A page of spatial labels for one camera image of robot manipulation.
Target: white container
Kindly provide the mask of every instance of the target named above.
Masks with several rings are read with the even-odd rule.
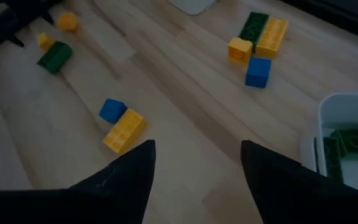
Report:
[[[358,127],[358,93],[335,93],[326,97],[319,105],[317,125],[311,126],[301,140],[303,166],[327,176],[323,138],[337,128],[352,126]],[[358,161],[341,161],[341,165],[344,183],[358,189]]]
[[[169,2],[189,15],[197,15],[207,10],[216,0],[169,0]]]

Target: yellow duplo block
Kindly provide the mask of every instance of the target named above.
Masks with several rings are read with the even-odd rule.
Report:
[[[124,154],[146,126],[146,120],[134,110],[128,109],[104,137],[103,143],[114,152]]]
[[[228,47],[228,54],[230,60],[233,62],[247,65],[252,53],[252,43],[248,40],[240,38],[233,38]]]
[[[287,31],[288,21],[269,17],[255,50],[256,57],[274,59]]]
[[[63,31],[76,31],[78,27],[78,18],[72,12],[65,12],[59,16],[56,27]]]
[[[49,48],[55,43],[55,40],[53,40],[48,34],[43,32],[37,35],[37,43],[38,46],[40,46],[40,48],[44,50],[44,52],[47,52]]]

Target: blue lego brick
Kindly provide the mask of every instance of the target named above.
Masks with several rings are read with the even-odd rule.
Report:
[[[127,106],[123,102],[107,99],[99,112],[99,116],[106,121],[115,124],[125,113]]]
[[[246,75],[246,85],[265,88],[271,64],[272,61],[269,59],[251,57]]]

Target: yellow lego brick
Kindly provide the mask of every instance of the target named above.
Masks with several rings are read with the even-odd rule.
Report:
[[[56,27],[64,31],[76,31],[78,27],[78,18],[72,12],[65,12],[60,15]]]
[[[146,120],[141,115],[128,109],[103,139],[103,143],[114,152],[124,154],[130,149],[145,125]]]
[[[233,38],[227,47],[227,56],[230,60],[243,65],[248,64],[252,52],[252,43],[250,41]]]
[[[288,21],[269,17],[255,51],[256,57],[275,58],[288,27]]]
[[[40,46],[44,52],[47,52],[49,48],[55,43],[55,40],[53,40],[48,34],[41,33],[37,35],[37,43]]]

